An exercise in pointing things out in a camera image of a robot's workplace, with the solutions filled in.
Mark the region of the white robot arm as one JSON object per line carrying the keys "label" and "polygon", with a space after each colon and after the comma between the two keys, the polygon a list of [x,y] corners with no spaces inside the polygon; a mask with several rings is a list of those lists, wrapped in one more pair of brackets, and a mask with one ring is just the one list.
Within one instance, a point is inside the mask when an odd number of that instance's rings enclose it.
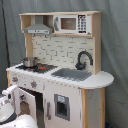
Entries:
{"label": "white robot arm", "polygon": [[38,128],[35,97],[22,89],[0,94],[0,128]]}

